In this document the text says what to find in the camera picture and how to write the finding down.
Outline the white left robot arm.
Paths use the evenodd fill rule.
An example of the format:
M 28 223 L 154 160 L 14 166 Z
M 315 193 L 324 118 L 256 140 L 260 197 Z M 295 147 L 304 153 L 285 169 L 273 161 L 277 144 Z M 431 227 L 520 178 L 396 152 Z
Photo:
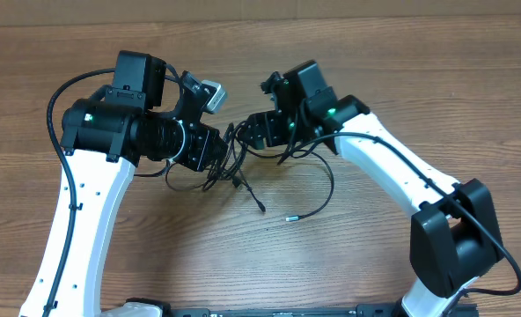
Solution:
M 50 140 L 62 165 L 53 224 L 23 316 L 99 316 L 118 209 L 141 159 L 201 172 L 227 146 L 202 123 L 225 89 L 152 55 L 123 50 L 112 82 L 77 100 Z

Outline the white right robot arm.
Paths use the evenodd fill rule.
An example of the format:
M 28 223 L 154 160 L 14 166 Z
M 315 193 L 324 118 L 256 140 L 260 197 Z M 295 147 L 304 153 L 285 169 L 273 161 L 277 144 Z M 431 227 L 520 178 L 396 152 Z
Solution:
M 284 74 L 273 73 L 260 88 L 275 108 L 250 115 L 239 141 L 255 150 L 283 145 L 282 159 L 309 155 L 325 144 L 360 167 L 407 214 L 410 262 L 417 279 L 385 314 L 477 315 L 459 300 L 503 258 L 488 188 L 477 179 L 462 183 L 427 164 L 358 98 L 338 99 L 313 60 Z

